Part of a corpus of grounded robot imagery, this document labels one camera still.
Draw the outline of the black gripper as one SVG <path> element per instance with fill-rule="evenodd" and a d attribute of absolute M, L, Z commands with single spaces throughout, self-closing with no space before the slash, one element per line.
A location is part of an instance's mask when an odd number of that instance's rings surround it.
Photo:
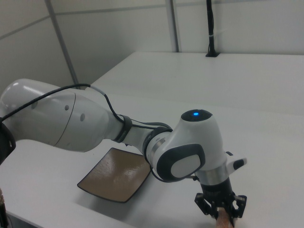
<path fill-rule="evenodd" d="M 197 193 L 194 201 L 204 215 L 217 218 L 217 208 L 224 208 L 232 219 L 243 217 L 247 196 L 235 195 L 230 178 L 216 185 L 201 184 L 201 188 L 202 193 Z"/>

